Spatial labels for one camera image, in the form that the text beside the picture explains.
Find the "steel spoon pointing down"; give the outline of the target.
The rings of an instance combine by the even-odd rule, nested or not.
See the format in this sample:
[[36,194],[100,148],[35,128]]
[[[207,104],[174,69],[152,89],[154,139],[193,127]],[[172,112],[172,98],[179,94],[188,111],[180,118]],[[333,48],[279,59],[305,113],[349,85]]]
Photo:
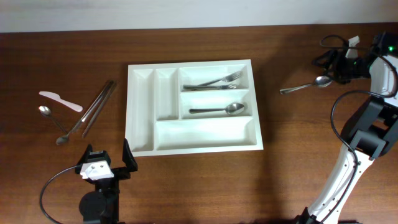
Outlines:
[[308,84],[304,84],[304,85],[296,86],[296,87],[292,87],[292,88],[284,88],[284,89],[279,90],[279,93],[281,95],[285,95],[285,94],[291,93],[293,91],[308,88],[310,86],[324,88],[324,87],[330,85],[331,83],[332,83],[332,79],[329,78],[328,76],[319,76],[319,77],[316,77],[316,79],[312,83],[308,83]]

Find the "left black arm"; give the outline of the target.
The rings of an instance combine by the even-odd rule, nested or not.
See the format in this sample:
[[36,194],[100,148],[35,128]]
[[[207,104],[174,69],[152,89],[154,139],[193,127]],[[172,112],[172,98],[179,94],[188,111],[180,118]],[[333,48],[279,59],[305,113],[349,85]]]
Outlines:
[[130,179],[131,172],[138,170],[127,139],[123,142],[122,161],[124,166],[112,168],[108,152],[94,151],[89,144],[77,162],[75,173],[95,186],[79,203],[84,223],[119,222],[119,182]]

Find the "steel spoon pointing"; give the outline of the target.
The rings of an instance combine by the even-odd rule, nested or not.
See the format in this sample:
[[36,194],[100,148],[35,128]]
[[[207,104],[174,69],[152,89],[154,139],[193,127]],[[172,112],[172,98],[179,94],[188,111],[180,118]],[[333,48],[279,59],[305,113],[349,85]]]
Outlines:
[[210,112],[218,112],[223,111],[228,115],[237,115],[242,113],[245,110],[245,107],[241,103],[231,103],[225,108],[213,108],[213,109],[189,109],[190,114],[197,113],[210,113]]

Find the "steel fork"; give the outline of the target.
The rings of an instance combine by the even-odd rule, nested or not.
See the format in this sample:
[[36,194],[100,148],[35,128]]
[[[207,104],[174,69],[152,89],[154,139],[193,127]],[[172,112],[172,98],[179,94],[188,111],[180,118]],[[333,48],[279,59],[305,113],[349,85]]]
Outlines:
[[232,81],[238,79],[241,75],[242,75],[242,71],[233,72],[225,77],[218,78],[218,79],[212,80],[210,82],[202,83],[202,84],[200,84],[200,86],[208,86],[208,85],[211,85],[211,84],[214,84],[217,82],[229,83],[229,82],[232,82]]
[[182,86],[184,90],[229,90],[229,89],[237,89],[237,85],[216,85],[216,86],[211,86],[211,85],[206,85],[206,86],[201,86],[201,85],[183,85]]

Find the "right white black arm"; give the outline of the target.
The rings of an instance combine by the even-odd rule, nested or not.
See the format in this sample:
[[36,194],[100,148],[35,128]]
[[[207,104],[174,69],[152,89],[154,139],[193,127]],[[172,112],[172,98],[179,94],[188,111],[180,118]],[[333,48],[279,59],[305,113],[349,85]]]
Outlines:
[[339,37],[340,46],[320,45],[327,52],[313,60],[323,74],[339,84],[370,79],[370,90],[360,90],[368,99],[350,117],[341,131],[331,125],[342,142],[338,160],[320,196],[304,208],[293,222],[338,223],[354,186],[373,162],[397,142],[397,34],[383,32],[373,38],[359,57],[359,37]]

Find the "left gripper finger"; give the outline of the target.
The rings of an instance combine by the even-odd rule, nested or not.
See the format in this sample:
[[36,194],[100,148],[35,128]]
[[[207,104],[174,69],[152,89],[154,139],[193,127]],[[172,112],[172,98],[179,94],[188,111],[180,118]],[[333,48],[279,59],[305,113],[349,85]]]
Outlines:
[[81,158],[79,159],[79,161],[77,162],[78,166],[82,166],[84,163],[87,163],[88,157],[90,155],[90,153],[93,151],[93,147],[91,144],[87,145],[83,155],[81,156]]
[[126,169],[128,172],[135,172],[138,170],[137,162],[132,155],[132,152],[129,147],[129,143],[127,139],[124,139],[123,142],[123,155],[122,161],[125,163]]

